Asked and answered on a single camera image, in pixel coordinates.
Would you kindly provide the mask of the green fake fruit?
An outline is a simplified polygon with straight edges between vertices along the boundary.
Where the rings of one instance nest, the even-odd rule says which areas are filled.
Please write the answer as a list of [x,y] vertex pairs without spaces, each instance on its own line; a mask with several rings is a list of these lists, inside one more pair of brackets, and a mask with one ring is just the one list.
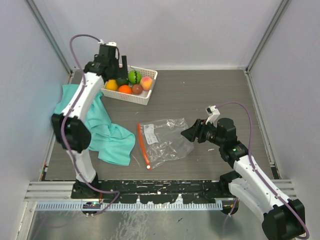
[[141,73],[139,71],[136,70],[131,70],[128,73],[128,81],[132,84],[132,85],[138,85],[140,84],[140,81],[142,79]]

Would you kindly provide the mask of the dark green fake avocado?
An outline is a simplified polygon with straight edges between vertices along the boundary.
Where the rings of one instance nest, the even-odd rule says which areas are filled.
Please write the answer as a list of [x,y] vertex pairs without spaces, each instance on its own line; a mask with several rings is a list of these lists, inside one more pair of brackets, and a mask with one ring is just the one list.
[[128,85],[128,84],[129,84],[129,81],[128,81],[128,79],[126,79],[126,78],[118,78],[118,79],[116,80],[116,84],[117,84],[119,87],[121,87],[121,86],[123,86],[123,85]]

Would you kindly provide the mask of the yellow fake lemon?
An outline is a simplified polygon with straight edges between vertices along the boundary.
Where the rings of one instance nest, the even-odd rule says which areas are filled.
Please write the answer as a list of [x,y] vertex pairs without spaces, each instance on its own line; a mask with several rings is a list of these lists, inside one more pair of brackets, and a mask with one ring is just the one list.
[[117,91],[118,85],[115,79],[110,79],[104,86],[106,90]]

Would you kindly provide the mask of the orange fake orange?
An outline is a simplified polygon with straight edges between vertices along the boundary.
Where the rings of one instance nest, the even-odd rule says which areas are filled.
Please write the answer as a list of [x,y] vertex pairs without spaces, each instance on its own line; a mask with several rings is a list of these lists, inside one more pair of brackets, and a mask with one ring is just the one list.
[[129,85],[122,85],[118,88],[118,92],[131,95],[132,88]]

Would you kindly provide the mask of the fake peach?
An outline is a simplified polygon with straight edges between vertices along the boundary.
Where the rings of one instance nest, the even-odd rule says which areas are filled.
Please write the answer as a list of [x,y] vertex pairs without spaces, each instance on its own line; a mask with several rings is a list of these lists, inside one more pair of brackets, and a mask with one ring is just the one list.
[[149,91],[153,85],[153,79],[149,76],[144,76],[140,80],[140,85],[144,91]]

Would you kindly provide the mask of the brown fake kiwi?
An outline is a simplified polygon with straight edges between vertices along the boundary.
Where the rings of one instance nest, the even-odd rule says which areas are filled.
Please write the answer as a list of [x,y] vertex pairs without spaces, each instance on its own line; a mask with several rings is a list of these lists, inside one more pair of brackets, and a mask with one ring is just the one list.
[[131,87],[131,91],[132,91],[132,94],[134,95],[140,95],[143,92],[143,88],[140,84],[134,84]]

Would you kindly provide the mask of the clear zip bag orange seal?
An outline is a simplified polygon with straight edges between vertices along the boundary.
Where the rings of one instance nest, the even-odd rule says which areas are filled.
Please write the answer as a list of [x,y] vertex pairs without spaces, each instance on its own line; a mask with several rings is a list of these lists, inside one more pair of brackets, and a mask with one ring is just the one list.
[[137,124],[137,139],[146,163],[152,170],[168,161],[186,157],[194,144],[181,135],[189,128],[184,118],[161,119]]

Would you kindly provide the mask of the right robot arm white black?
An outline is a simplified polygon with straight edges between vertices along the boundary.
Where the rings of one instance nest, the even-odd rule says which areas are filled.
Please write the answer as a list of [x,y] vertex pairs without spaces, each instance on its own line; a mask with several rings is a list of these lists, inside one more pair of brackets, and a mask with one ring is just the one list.
[[181,132],[188,141],[209,141],[219,147],[221,158],[233,169],[220,176],[219,191],[243,202],[260,220],[269,240],[291,240],[307,237],[305,207],[281,191],[258,166],[247,147],[237,137],[230,118],[217,124],[197,119],[194,125]]

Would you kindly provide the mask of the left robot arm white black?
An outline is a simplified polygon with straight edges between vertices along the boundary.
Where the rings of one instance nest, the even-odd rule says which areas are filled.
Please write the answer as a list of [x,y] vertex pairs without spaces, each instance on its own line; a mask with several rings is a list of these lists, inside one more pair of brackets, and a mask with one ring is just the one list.
[[85,126],[87,113],[96,95],[109,80],[127,78],[127,57],[120,55],[115,42],[100,43],[98,54],[81,69],[82,79],[61,113],[51,116],[58,143],[68,153],[76,172],[77,187],[88,198],[100,193],[99,178],[89,153],[92,135]]

